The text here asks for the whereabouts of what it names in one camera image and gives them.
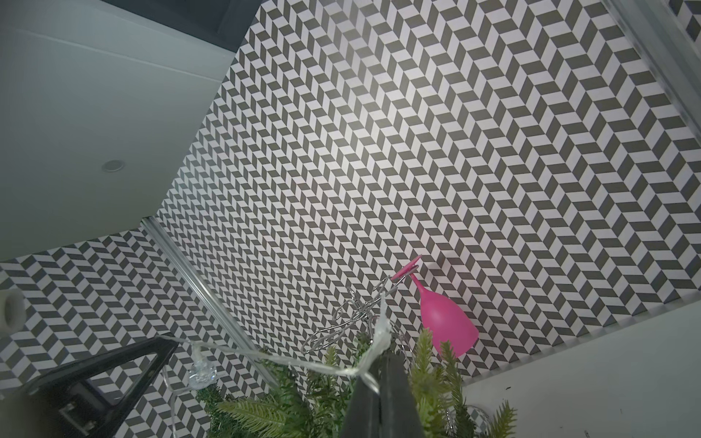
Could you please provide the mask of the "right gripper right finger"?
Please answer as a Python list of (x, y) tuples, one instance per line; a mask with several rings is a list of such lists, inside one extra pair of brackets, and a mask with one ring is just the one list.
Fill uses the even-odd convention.
[(356, 381), (340, 437), (424, 437), (407, 373), (405, 355), (387, 353), (372, 365), (380, 394)]

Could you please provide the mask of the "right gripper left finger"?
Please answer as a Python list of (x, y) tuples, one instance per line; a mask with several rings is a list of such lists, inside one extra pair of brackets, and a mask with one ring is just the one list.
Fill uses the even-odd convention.
[[(179, 343), (158, 336), (49, 370), (1, 401), (3, 437), (113, 437), (155, 382)], [(153, 355), (148, 368), (117, 399), (91, 381)]]

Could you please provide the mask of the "clear bulb string light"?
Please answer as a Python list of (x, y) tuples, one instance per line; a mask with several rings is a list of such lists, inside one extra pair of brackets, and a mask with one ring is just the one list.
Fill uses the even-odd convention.
[(251, 351), (250, 358), (272, 367), (279, 387), (262, 396), (234, 397), (220, 392), (217, 372), (204, 351), (237, 351), (192, 342), (194, 363), (189, 386), (209, 415), (209, 437), (340, 437), (356, 381), (380, 394), (380, 383), (371, 376), (371, 367), (391, 345), (391, 324), (383, 316), (375, 324), (372, 339), (361, 343), (357, 361), (350, 368), (340, 367), (334, 349), (322, 362)]

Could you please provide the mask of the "light green christmas tree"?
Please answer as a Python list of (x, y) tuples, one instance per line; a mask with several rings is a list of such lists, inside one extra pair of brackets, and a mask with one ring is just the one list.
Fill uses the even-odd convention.
[(279, 387), (260, 397), (226, 395), (215, 384), (197, 392), (210, 418), (211, 437), (512, 437), (517, 411), (502, 403), (480, 428), (462, 392), (457, 350), (448, 341), (434, 343), (422, 330), (410, 370), (395, 350), (375, 363), (374, 373), (392, 376), (386, 395), (362, 380), (310, 372), (301, 393), (295, 372), (275, 365)]

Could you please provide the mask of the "pink plastic wine glass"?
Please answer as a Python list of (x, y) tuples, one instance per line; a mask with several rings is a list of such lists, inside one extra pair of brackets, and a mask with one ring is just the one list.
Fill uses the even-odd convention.
[(441, 350), (441, 345), (449, 342), (455, 356), (461, 359), (478, 341), (478, 329), (456, 302), (432, 292), (419, 281), (414, 272), (421, 259), (418, 256), (403, 266), (390, 277), (390, 281), (399, 284), (405, 277), (410, 277), (419, 291), (422, 323), (425, 329), (432, 332), (434, 347)]

